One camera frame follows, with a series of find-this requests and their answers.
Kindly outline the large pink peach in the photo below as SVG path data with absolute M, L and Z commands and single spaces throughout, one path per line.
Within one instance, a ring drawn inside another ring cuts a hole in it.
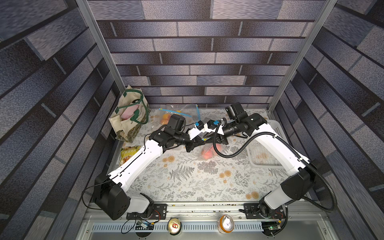
M 209 159 L 214 157 L 214 153 L 213 153 L 212 147 L 203 148 L 201 154 L 202 154 L 202 159 L 203 160 L 209 160 Z

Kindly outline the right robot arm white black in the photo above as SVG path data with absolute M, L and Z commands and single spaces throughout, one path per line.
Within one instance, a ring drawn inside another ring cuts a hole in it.
M 211 141 L 215 152 L 222 158 L 233 158 L 239 155 L 253 140 L 256 140 L 278 160 L 289 175 L 279 187 L 261 198 L 257 213 L 268 218 L 280 206 L 301 199 L 328 213 L 337 209 L 336 194 L 325 177 L 318 172 L 309 158 L 300 154 L 281 138 L 265 118 L 260 114 L 248 115 L 240 103 L 226 107 L 226 112 L 231 120 L 230 123 L 226 118 L 222 118 L 206 124 L 206 128 L 213 131 Z M 230 155 L 221 153 L 216 146 L 219 136 L 226 138 L 237 133 L 245 133 L 249 139 L 235 153 Z M 320 180 L 330 194 L 332 205 L 329 208 L 306 197 L 306 193 L 315 185 L 316 180 Z

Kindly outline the yellow wrinkled peach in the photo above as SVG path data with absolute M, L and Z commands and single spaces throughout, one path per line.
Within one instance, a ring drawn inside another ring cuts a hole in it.
M 169 122 L 169 120 L 165 120 L 165 119 L 163 119 L 163 120 L 161 120 L 161 125 L 167 125 L 168 122 Z

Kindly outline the white plastic mesh basket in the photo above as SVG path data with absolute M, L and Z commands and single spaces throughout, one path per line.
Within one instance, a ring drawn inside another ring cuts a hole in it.
M 278 121 L 267 120 L 272 129 L 285 141 L 287 137 Z M 257 140 L 253 140 L 247 147 L 249 162 L 252 168 L 284 169 L 279 161 Z

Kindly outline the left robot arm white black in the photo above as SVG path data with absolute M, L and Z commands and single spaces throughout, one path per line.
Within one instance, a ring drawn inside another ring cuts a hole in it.
M 119 219 L 125 213 L 137 214 L 142 218 L 152 215 L 154 201 L 145 194 L 129 195 L 128 190 L 141 172 L 167 150 L 185 146 L 186 151 L 191 152 L 205 144 L 198 136 L 208 130 L 207 124 L 199 121 L 184 133 L 185 125 L 183 116 L 172 115 L 168 124 L 145 138 L 144 145 L 127 162 L 108 175 L 101 174 L 95 179 L 95 203 L 112 220 Z

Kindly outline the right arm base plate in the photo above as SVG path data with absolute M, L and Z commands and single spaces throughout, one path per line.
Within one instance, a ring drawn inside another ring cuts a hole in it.
M 282 220 L 286 218 L 286 214 L 282 206 L 272 210 L 264 204 L 245 203 L 242 212 L 246 215 L 247 219 Z

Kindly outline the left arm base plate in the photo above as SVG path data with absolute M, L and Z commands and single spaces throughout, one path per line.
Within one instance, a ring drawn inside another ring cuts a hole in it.
M 153 204 L 144 213 L 127 213 L 127 220 L 165 220 L 167 216 L 167 204 Z

